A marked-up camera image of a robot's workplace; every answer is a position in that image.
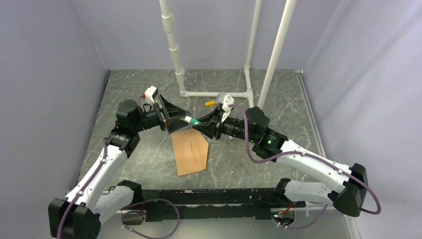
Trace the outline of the small white green tube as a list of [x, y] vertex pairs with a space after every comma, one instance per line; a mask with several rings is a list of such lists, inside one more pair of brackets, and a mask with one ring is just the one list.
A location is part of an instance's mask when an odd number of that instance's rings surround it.
[[190, 116], [185, 116], [183, 120], [184, 120], [185, 122], [187, 122], [187, 123], [190, 123], [190, 124], [200, 124], [200, 123], [201, 123], [201, 122], [200, 122], [200, 121], [198, 121], [197, 119], [192, 118], [192, 117], [190, 117]]

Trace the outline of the brown paper envelope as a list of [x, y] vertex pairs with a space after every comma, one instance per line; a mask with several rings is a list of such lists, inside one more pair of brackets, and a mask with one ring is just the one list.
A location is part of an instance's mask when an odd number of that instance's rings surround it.
[[178, 176], [203, 171], [207, 168], [209, 143], [195, 129], [171, 134]]

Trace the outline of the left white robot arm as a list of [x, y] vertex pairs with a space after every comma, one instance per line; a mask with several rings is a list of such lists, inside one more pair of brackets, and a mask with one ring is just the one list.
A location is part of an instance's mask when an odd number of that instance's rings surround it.
[[56, 239], [95, 239], [102, 226], [120, 209], [137, 209], [142, 205], [140, 184], [124, 180], [108, 194], [103, 191], [119, 167], [130, 157], [139, 133], [160, 127], [173, 133], [188, 124], [198, 124], [190, 112], [179, 108], [160, 94], [144, 111], [136, 101], [119, 103], [115, 126], [103, 139], [99, 157], [76, 186], [63, 199], [55, 198], [48, 206], [50, 233]]

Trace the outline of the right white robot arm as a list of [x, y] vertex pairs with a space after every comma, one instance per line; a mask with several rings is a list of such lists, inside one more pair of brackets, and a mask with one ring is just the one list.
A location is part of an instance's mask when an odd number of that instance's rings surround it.
[[301, 183], [283, 178], [275, 188], [274, 200], [285, 207], [290, 203], [309, 201], [332, 204], [339, 212], [358, 217], [367, 193], [366, 169], [321, 157], [269, 127], [269, 118], [259, 107], [242, 112], [243, 118], [223, 118], [222, 107], [199, 119], [193, 128], [210, 139], [225, 134], [245, 141], [246, 152], [254, 163], [281, 163], [312, 176], [317, 182]]

